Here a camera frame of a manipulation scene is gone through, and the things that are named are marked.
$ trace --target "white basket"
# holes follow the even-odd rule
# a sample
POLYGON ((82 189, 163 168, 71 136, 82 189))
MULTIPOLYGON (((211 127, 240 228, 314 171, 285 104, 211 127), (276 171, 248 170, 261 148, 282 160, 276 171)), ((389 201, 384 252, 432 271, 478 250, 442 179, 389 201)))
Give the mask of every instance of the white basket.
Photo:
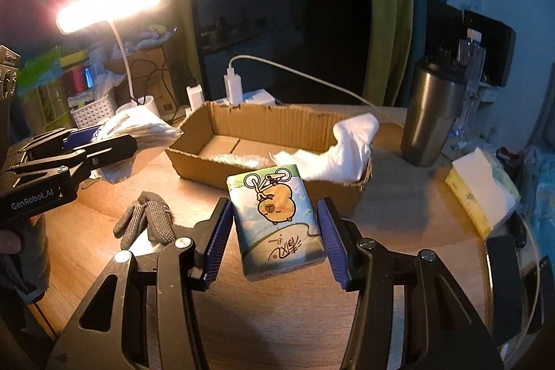
POLYGON ((112 118, 116 114, 116 109, 114 90, 110 90, 109 94, 98 101, 91 102, 80 109, 71 110, 71 115, 77 127, 90 127, 112 118))

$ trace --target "knit glove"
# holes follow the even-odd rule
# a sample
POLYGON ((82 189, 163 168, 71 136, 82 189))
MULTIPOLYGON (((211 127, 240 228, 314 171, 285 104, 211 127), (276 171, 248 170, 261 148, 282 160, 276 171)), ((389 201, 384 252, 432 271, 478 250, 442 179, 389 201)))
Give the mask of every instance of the knit glove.
POLYGON ((173 218, 168 204, 156 193, 142 192, 114 226, 114 236, 121 237, 120 247, 128 250, 137 237, 148 229, 148 240, 163 245, 176 239, 171 224, 173 218))

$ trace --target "black lid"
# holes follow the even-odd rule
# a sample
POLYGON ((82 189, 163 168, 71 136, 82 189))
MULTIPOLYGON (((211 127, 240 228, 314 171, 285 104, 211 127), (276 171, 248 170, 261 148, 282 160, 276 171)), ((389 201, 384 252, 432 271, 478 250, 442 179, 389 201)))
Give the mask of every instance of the black lid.
POLYGON ((424 56, 416 66, 448 82, 466 85, 465 69, 451 59, 449 50, 439 49, 437 55, 424 56))

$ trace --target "wooden table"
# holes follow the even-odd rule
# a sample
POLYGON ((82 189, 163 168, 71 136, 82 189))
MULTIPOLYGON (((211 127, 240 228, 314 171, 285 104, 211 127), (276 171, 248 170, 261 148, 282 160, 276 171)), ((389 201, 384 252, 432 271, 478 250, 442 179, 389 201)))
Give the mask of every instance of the wooden table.
MULTIPOLYGON (((367 107, 327 106, 353 115, 367 107)), ((435 250, 484 318, 485 258, 472 222, 445 185, 450 162, 416 168, 400 157, 401 128, 381 122, 374 139, 373 177, 354 220, 362 234, 391 250, 435 250)), ((77 201, 47 214, 52 262, 51 288, 40 307, 62 330, 119 241, 112 228, 142 190, 159 193, 176 222, 191 226, 209 217, 220 196, 215 188, 181 179, 165 154, 138 176, 111 186, 82 190, 77 201)), ((207 359, 217 369, 337 369, 356 303, 344 293, 328 263, 257 283, 242 275, 235 228, 217 281, 195 294, 207 359)), ((394 328, 401 320, 396 311, 394 328)), ((399 349, 399 333, 395 336, 399 349)))

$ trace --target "bolt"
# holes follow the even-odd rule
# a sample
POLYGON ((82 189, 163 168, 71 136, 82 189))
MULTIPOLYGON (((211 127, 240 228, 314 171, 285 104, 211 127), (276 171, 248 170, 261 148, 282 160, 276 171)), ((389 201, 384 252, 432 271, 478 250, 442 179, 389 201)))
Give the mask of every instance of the bolt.
POLYGON ((364 248, 365 250, 371 250, 377 244, 378 244, 378 242, 376 242, 374 239, 360 239, 359 240, 360 247, 364 248))
POLYGON ((124 262, 127 262, 129 259, 131 259, 131 256, 132 256, 131 251, 127 251, 127 250, 118 251, 114 255, 114 260, 118 264, 123 264, 124 262))
POLYGON ((181 239, 176 240, 177 248, 189 248, 193 244, 193 241, 189 237, 181 237, 181 239))
POLYGON ((436 260, 436 254, 432 250, 422 250, 420 255, 425 261, 434 262, 436 260))

